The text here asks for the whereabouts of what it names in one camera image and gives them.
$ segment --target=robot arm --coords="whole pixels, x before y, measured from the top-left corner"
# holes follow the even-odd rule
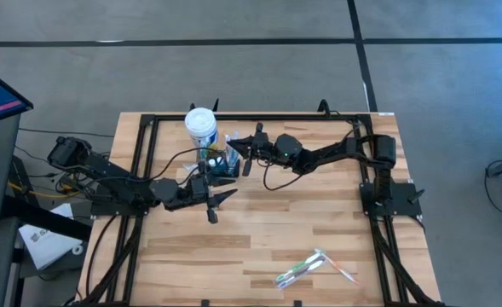
[[[103,211],[109,213],[108,207],[112,207],[109,215],[122,214],[120,207],[129,207],[134,214],[142,214],[160,203],[163,203],[168,211],[205,203],[209,222],[217,223],[214,210],[237,191],[233,189],[212,195],[209,186],[226,185],[235,180],[219,180],[213,177],[205,162],[199,163],[198,172],[188,179],[184,188],[179,187],[174,179],[162,178],[153,181],[139,178],[93,152],[86,141],[74,137],[58,137],[48,156],[48,162],[69,174],[84,174],[92,179],[92,182],[97,182],[102,189],[101,195],[90,194],[89,183],[82,186],[67,179],[73,187],[84,191],[92,202],[102,203]]]
[[[372,143],[372,158],[368,158],[359,149],[366,142]],[[275,143],[270,142],[268,134],[263,132],[263,125],[258,123],[254,136],[229,141],[228,145],[247,159],[243,176],[249,175],[253,159],[291,168],[298,175],[309,174],[321,165],[341,159],[357,159],[378,170],[378,176],[374,179],[377,201],[383,203],[391,198],[390,170],[396,163],[396,142],[391,136],[372,135],[358,139],[347,137],[341,142],[311,151],[303,148],[294,136],[287,134],[279,136]]]

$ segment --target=wire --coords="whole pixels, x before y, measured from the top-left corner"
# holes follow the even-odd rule
[[[212,148],[190,148],[190,149],[187,149],[187,150],[183,150],[179,153],[175,153],[174,156],[171,157],[171,159],[167,162],[167,164],[165,165],[164,169],[156,176],[154,177],[150,177],[150,178],[139,178],[139,179],[134,179],[134,178],[129,178],[129,177],[123,177],[123,176],[114,176],[114,177],[103,177],[103,178],[97,178],[97,179],[94,179],[88,183],[86,183],[86,185],[84,185],[84,190],[86,190],[87,188],[89,188],[89,186],[91,186],[91,184],[95,183],[95,182],[99,182],[99,181],[103,181],[103,180],[114,180],[114,179],[126,179],[128,181],[132,181],[132,182],[149,182],[149,181],[152,181],[162,175],[164,175],[165,171],[167,171],[167,169],[169,168],[169,166],[171,165],[171,163],[173,162],[173,160],[180,156],[181,154],[186,154],[186,153],[190,153],[192,151],[198,151],[198,150],[209,150],[211,152],[215,152],[215,153],[222,153],[222,151],[220,150],[216,150],[216,149],[212,149]]]
[[[38,133],[73,134],[73,135],[82,135],[82,136],[114,137],[114,136],[111,136],[111,135],[103,135],[103,134],[99,134],[99,133],[90,133],[90,132],[38,130],[38,129],[28,129],[28,128],[19,128],[18,130],[27,131],[27,132],[38,132]]]
[[[82,294],[80,294],[80,291],[78,290],[78,287],[76,288],[78,299],[82,300]]]
[[[342,141],[340,143],[343,143],[345,142],[345,140],[347,140],[347,138],[349,137],[349,135],[351,134],[351,132],[355,132],[357,129],[359,129],[359,125],[357,125],[355,128],[349,130],[349,132],[347,132],[345,134],[345,136],[343,136],[342,138]],[[328,153],[325,153],[323,156],[327,156],[328,154],[330,154],[333,150],[329,151]],[[271,163],[270,161],[268,161],[268,163],[266,165],[261,165],[260,163],[258,163],[258,165],[260,165],[261,167],[265,167],[266,170],[264,170],[264,177],[263,177],[263,184],[264,184],[264,187],[268,190],[268,191],[276,191],[278,189],[282,189],[282,188],[285,188],[285,187],[288,187],[289,185],[295,183],[298,179],[300,179],[303,175],[299,175],[298,177],[292,179],[290,182],[287,182],[285,184],[282,184],[280,185],[279,187],[276,187],[276,188],[270,188],[268,186],[268,184],[266,183],[266,176],[268,175],[268,169],[271,165],[273,165],[273,163]]]
[[[62,306],[68,306],[70,303],[74,302],[75,297],[69,298]]]
[[[330,113],[335,113],[336,115],[342,116],[342,114],[338,110],[330,110]],[[345,122],[349,125],[353,124],[353,120],[351,119],[346,119]]]
[[[9,182],[9,186],[11,188],[15,188],[17,189],[18,191],[23,191],[23,188],[18,186],[18,185],[15,185],[11,182]],[[51,199],[66,199],[66,198],[71,198],[77,194],[80,194],[80,192],[74,192],[74,193],[70,193],[70,194],[67,194],[67,195],[54,195],[54,194],[44,194],[44,193],[40,193],[40,192],[35,192],[35,191],[29,191],[28,192],[29,194],[33,194],[33,195],[36,195],[36,196],[40,196],[40,197],[45,197],[45,198],[51,198]]]
[[[94,263],[95,259],[95,253],[97,252],[97,247],[99,246],[99,243],[101,243],[101,239],[103,239],[103,235],[105,235],[105,232],[108,229],[108,226],[111,225],[111,223],[114,221],[114,218],[116,216],[111,217],[111,219],[108,220],[107,224],[105,227],[103,227],[103,230],[99,234],[99,237],[97,237],[97,242],[95,243],[94,250],[91,252],[91,257],[89,258],[89,264],[88,264],[88,275],[86,276],[86,296],[89,296],[89,277],[91,276],[91,266]]]
[[[413,219],[417,224],[419,224],[419,226],[421,226],[421,228],[423,229],[423,233],[426,234],[427,233],[427,229],[424,227],[424,224],[423,222],[421,222],[418,217],[415,217],[415,216],[410,216],[411,219]]]
[[[72,219],[75,219],[75,220],[76,219],[88,219],[88,220],[90,220],[91,218],[85,217],[85,216],[74,216],[74,217],[72,217]]]
[[[198,150],[209,150],[211,152],[214,152],[214,153],[220,153],[222,154],[222,151],[221,150],[216,150],[216,149],[212,149],[212,148],[190,148],[190,149],[187,149],[187,150],[183,150],[181,151],[180,153],[176,153],[173,157],[171,157],[171,159],[169,160],[169,162],[167,162],[167,165],[165,165],[164,169],[156,176],[150,178],[150,179],[145,179],[145,181],[149,181],[149,180],[154,180],[162,175],[164,175],[165,171],[167,171],[167,169],[169,168],[169,165],[171,165],[171,163],[173,162],[173,160],[180,156],[181,154],[186,154],[186,153],[190,153],[192,151],[198,151]]]
[[[29,156],[29,158],[32,158],[32,159],[37,159],[39,161],[43,161],[44,163],[46,163],[47,165],[49,165],[48,161],[46,159],[42,159],[42,158],[39,158],[39,157],[35,157],[34,155],[30,154],[28,151],[26,151],[25,149],[23,148],[20,148],[18,147],[18,145],[14,145],[16,148],[18,148],[19,150],[21,150],[22,152],[24,152],[27,156]]]
[[[190,177],[194,174],[194,172],[196,172],[198,170],[198,166],[194,167],[192,171],[190,171],[190,173],[188,174],[188,176],[186,176],[186,178],[184,178],[184,180],[182,180],[182,182],[177,182],[176,184],[178,185],[183,185],[184,183],[186,183],[188,181],[188,179],[190,179]]]
[[[483,187],[486,190],[486,195],[488,196],[488,200],[491,203],[491,205],[493,206],[493,208],[497,209],[497,211],[499,211],[500,213],[502,213],[502,210],[500,208],[498,208],[497,205],[495,205],[495,203],[491,199],[491,195],[489,194],[489,189],[488,189],[488,173],[489,173],[489,169],[491,168],[492,165],[494,165],[495,163],[499,163],[499,162],[502,162],[502,159],[495,160],[495,161],[489,163],[488,167],[486,167],[486,172],[485,172],[485,175],[483,177]]]
[[[264,177],[263,177],[263,183],[264,183],[264,187],[268,190],[268,191],[277,191],[278,189],[281,189],[281,188],[285,188],[285,187],[288,187],[289,185],[295,183],[298,179],[302,178],[303,175],[299,175],[298,177],[290,180],[290,182],[287,182],[285,184],[281,184],[279,187],[276,187],[276,188],[270,188],[268,187],[268,184],[266,183],[266,176],[268,175],[268,169],[269,167],[273,165],[273,163],[269,163],[268,162],[268,165],[266,166],[266,170],[264,170]]]
[[[56,190],[54,190],[53,188],[47,188],[47,187],[44,187],[44,186],[39,186],[38,184],[32,184],[31,185],[33,188],[43,188],[45,190],[48,190],[48,191],[52,191],[52,192],[57,192]]]
[[[56,177],[57,175],[60,175],[61,173],[63,173],[62,171],[58,172],[58,173],[48,173],[48,174],[44,174],[44,175],[26,175],[27,177],[29,178],[53,178],[53,177]],[[14,173],[14,172],[10,172],[10,174],[12,175],[18,175],[17,173]]]
[[[58,272],[56,275],[54,275],[51,278],[46,278],[46,277],[42,277],[42,275],[38,275],[38,278],[40,278],[43,281],[56,281],[61,276],[62,273],[63,272]]]

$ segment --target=wooden table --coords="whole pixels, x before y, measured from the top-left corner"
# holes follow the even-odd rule
[[[111,161],[127,169],[140,117],[140,113],[122,113],[119,118]],[[392,175],[396,181],[406,181],[410,176],[395,116],[373,113],[372,122],[375,133],[396,138],[397,161]],[[251,121],[218,122],[222,135],[236,130],[241,137],[249,136],[255,126]],[[264,122],[270,140],[287,133],[312,150],[338,142],[350,128],[341,121]],[[152,173],[158,173],[174,154],[192,147],[183,122],[161,122]],[[140,165],[144,165],[146,148],[142,152]],[[183,179],[187,175],[183,164],[194,160],[195,153],[184,154],[164,175]],[[323,165],[275,192],[264,188],[263,170],[255,162],[248,177],[240,177],[233,187],[224,187],[238,188],[239,192],[222,203],[219,224],[207,222],[205,205],[176,212],[162,207],[150,211],[142,230],[132,305],[199,305],[202,299],[213,305],[292,305],[294,300],[302,300],[304,305],[383,305],[370,225],[358,192],[358,162]],[[295,176],[290,170],[271,167],[268,185],[274,187]],[[119,219],[100,244],[91,272],[92,286],[113,260]],[[91,246],[107,220],[95,221]],[[408,217],[397,217],[394,224],[402,263],[425,293],[440,299],[424,231]],[[278,290],[273,279],[311,255],[315,247],[325,249],[361,284],[351,283],[326,264],[285,291]],[[81,293],[90,251],[80,278]],[[391,292],[397,299],[394,275],[388,267]],[[120,272],[116,299],[122,297],[125,265]]]

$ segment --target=black cable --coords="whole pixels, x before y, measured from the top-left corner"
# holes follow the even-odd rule
[[[263,177],[263,184],[264,184],[264,187],[268,190],[268,191],[276,191],[278,189],[281,189],[281,188],[285,188],[285,187],[288,187],[289,185],[295,183],[298,179],[302,178],[303,175],[299,175],[298,177],[290,180],[290,182],[287,182],[285,184],[281,184],[279,187],[276,187],[276,188],[270,188],[268,187],[267,183],[266,183],[266,176],[268,175],[268,169],[269,167],[273,165],[273,164],[270,164],[268,163],[268,165],[266,166],[266,170],[264,170],[264,177]]]
[[[268,164],[263,165],[263,164],[260,164],[260,162],[261,162],[261,160],[258,159],[257,164],[260,165],[261,167],[268,167]]]
[[[86,176],[86,174],[83,174],[83,173],[81,173],[81,172],[76,173],[76,175],[74,175],[74,176],[75,176],[75,178],[76,178],[76,182],[77,182],[77,183],[80,183],[80,182],[82,182],[82,181],[84,181],[84,180],[88,179],[88,176]]]
[[[94,290],[87,296],[84,303],[98,303],[104,292],[107,290],[108,285],[113,282],[114,277],[120,271],[125,259],[134,251],[139,248],[139,238],[141,236],[142,224],[136,221],[133,230],[131,231],[130,238],[126,241],[120,254],[113,260],[113,264],[107,270],[101,281],[95,286]]]
[[[19,150],[21,150],[22,152],[24,152],[27,156],[29,156],[29,158],[32,158],[32,159],[37,159],[39,161],[43,161],[44,163],[46,163],[47,165],[49,165],[48,161],[46,159],[42,159],[42,158],[39,158],[39,157],[35,157],[34,155],[30,154],[29,152],[27,152],[25,149],[23,148],[20,148],[18,147],[18,145],[14,145],[16,148],[18,148]]]
[[[57,181],[55,183],[55,192],[59,193],[59,194],[64,194],[65,191],[61,188],[61,182]]]
[[[359,129],[359,127],[360,127],[360,126],[359,126],[359,125],[357,125],[355,128],[353,128],[353,129],[349,130],[349,132],[347,132],[347,133],[345,134],[345,136],[343,136],[342,141],[341,141],[340,143],[345,142],[345,140],[347,140],[347,138],[349,137],[349,135],[351,134],[351,132],[355,132],[357,129]],[[327,156],[327,155],[328,155],[328,154],[330,154],[333,150],[331,150],[331,151],[330,151],[330,152],[328,152],[328,153],[325,153],[324,155],[325,155],[325,156]],[[260,165],[261,167],[265,167],[265,168],[266,168],[266,170],[264,171],[264,176],[263,176],[263,184],[264,184],[264,187],[265,187],[268,191],[276,191],[276,190],[278,190],[278,189],[288,187],[289,185],[291,185],[291,184],[295,183],[298,179],[300,179],[300,178],[303,176],[303,175],[300,175],[300,176],[298,176],[298,177],[296,177],[296,178],[292,179],[290,182],[287,182],[287,183],[285,183],[285,184],[280,185],[279,187],[276,187],[276,188],[270,188],[270,187],[268,187],[268,185],[267,185],[267,183],[266,183],[266,176],[268,175],[268,169],[269,169],[269,167],[270,167],[271,165],[273,165],[273,163],[268,162],[266,165],[261,165],[261,164],[259,163],[259,161],[260,161],[260,160],[258,160],[258,161],[257,161],[257,162],[258,162],[258,165]]]
[[[113,179],[126,179],[128,181],[131,181],[131,182],[149,182],[149,181],[152,181],[162,175],[164,175],[165,171],[167,171],[167,169],[169,168],[169,166],[171,165],[171,163],[173,162],[173,160],[180,156],[181,154],[186,154],[186,153],[190,153],[192,151],[197,151],[197,150],[209,150],[209,151],[212,151],[212,152],[216,152],[216,153],[222,153],[222,151],[220,150],[215,150],[215,149],[211,149],[211,148],[190,148],[190,149],[187,149],[187,150],[183,150],[179,153],[175,153],[175,155],[173,157],[171,157],[171,159],[167,162],[167,165],[165,165],[164,169],[156,176],[154,177],[150,177],[150,178],[139,178],[139,179],[134,179],[134,178],[129,178],[129,177],[122,177],[122,176],[114,176],[114,177],[103,177],[103,178],[97,178],[97,179],[94,179],[88,183],[86,183],[86,185],[84,185],[84,190],[86,190],[87,188],[89,188],[89,186],[91,186],[93,183],[95,182],[99,182],[99,181],[103,181],[103,180],[113,180]]]
[[[376,222],[378,222],[378,223],[385,223],[385,217],[382,217],[381,219],[378,219],[378,217],[376,217],[373,220],[376,221]]]
[[[427,229],[424,227],[424,224],[423,222],[421,222],[418,217],[414,217],[414,216],[410,216],[411,219],[413,219],[417,224],[419,224],[419,226],[421,226],[421,228],[423,229],[423,233],[427,233]]]
[[[55,189],[53,188],[46,188],[44,186],[41,186],[41,185],[37,185],[37,184],[31,184],[31,187],[33,188],[33,190],[35,188],[43,188],[45,190],[48,190],[48,191],[52,191],[52,192],[56,192],[56,193],[59,193],[59,194],[63,194],[63,195],[67,195],[67,193],[65,193],[64,191],[60,191],[58,188],[57,188],[57,184],[55,185]],[[87,200],[85,198],[82,198],[82,197],[78,197],[77,195],[74,195],[72,196],[71,198],[78,198],[78,199],[81,199],[81,200]]]
[[[342,114],[338,110],[330,110],[330,113],[335,113],[336,115],[342,116]],[[349,125],[353,125],[353,119],[346,119],[345,122]]]
[[[72,219],[87,219],[87,220],[90,220],[91,218],[89,218],[89,216],[85,217],[85,216],[73,216]]]
[[[70,303],[74,302],[75,297],[69,298],[62,306],[68,306]]]
[[[78,300],[82,300],[82,294],[80,294],[80,291],[78,290],[78,287],[76,288],[77,295],[78,295]]]
[[[61,173],[63,173],[62,171],[58,172],[58,173],[48,173],[48,174],[44,174],[44,175],[27,175],[29,178],[53,178],[53,177],[56,177],[57,175],[60,175]],[[10,172],[10,174],[12,175],[18,175],[14,172]]]
[[[494,165],[495,163],[499,163],[499,162],[502,162],[502,159],[495,160],[495,161],[489,163],[488,167],[486,167],[486,172],[485,172],[485,175],[483,177],[483,187],[486,190],[486,195],[488,196],[488,200],[491,203],[491,205],[493,206],[493,208],[497,209],[497,211],[499,211],[500,213],[502,213],[502,210],[500,208],[498,208],[497,205],[495,205],[495,203],[491,199],[491,195],[489,194],[489,189],[488,189],[488,173],[489,173],[489,169],[491,168],[492,165]]]
[[[99,233],[99,237],[97,237],[97,242],[95,243],[94,249],[91,252],[91,257],[89,258],[89,264],[88,264],[88,275],[86,276],[86,296],[89,296],[89,277],[91,276],[91,266],[94,263],[94,258],[95,258],[95,253],[97,252],[97,247],[99,246],[99,243],[101,243],[101,239],[103,239],[103,235],[105,235],[105,232],[108,229],[108,226],[111,225],[111,223],[114,221],[116,216],[111,217],[111,219],[108,220],[107,224],[105,227],[103,227],[103,230]]]
[[[42,277],[42,275],[38,275],[38,278],[40,278],[41,280],[43,281],[56,281],[62,274],[63,272],[58,272],[56,275],[54,275],[53,277],[51,278],[47,278],[47,277]]]
[[[186,183],[188,181],[188,179],[190,179],[190,177],[194,174],[194,172],[196,172],[198,170],[198,166],[194,167],[192,171],[190,171],[190,173],[188,174],[188,176],[186,176],[186,178],[184,178],[184,180],[182,180],[182,182],[177,182],[176,184],[178,185],[183,185],[184,183]]]
[[[38,129],[27,129],[27,128],[18,128],[18,130],[28,131],[28,132],[39,132],[39,133],[52,133],[52,134],[72,134],[72,135],[82,135],[82,136],[114,137],[111,135],[103,135],[103,134],[99,134],[99,133],[90,133],[90,132],[38,130]]]

